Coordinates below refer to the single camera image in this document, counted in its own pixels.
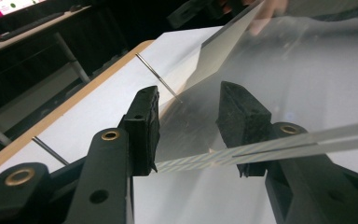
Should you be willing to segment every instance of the transparent acrylic sheet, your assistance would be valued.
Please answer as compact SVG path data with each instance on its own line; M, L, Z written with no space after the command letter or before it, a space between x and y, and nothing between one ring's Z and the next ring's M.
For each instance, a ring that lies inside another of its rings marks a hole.
M291 2L257 35L246 28L262 2L204 43L183 102L160 107L156 162L227 150L216 125L222 81L246 88L271 123L310 133L358 123L358 2Z

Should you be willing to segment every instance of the clear plastic sheet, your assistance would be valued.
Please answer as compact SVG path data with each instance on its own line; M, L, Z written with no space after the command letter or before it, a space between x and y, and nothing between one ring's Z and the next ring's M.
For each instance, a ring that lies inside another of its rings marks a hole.
M309 133L358 124L358 2L289 1L255 34L249 24L262 4L204 43L179 94L183 102L161 107L156 162L227 150L216 123L222 81L243 86L272 123Z

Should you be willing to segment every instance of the wooden table edge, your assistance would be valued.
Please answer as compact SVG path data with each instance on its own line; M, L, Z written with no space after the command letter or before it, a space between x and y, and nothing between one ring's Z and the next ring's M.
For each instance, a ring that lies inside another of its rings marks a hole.
M137 47L128 52L125 56L123 56L120 60L106 69L103 73L97 76L95 79L91 81L88 85L78 91L74 96L65 101L62 105L53 110L50 114L40 120L36 125L34 125L31 129L25 132L22 136L17 138L10 145L5 147L2 151L0 151L0 166L10 159L13 155L19 152L23 147L25 147L28 143L31 142L34 136L38 136L43 131L46 130L48 126L50 126L55 120L57 120L60 116L65 114L69 109L71 109L74 105L79 103L84 97L86 97L90 92L94 91L97 87L99 87L102 83L104 83L108 78L110 78L114 73L116 73L119 69L121 69L124 65L126 65L130 60L135 57L136 53L141 52L146 49L149 45L153 43L153 40L147 40L142 42Z

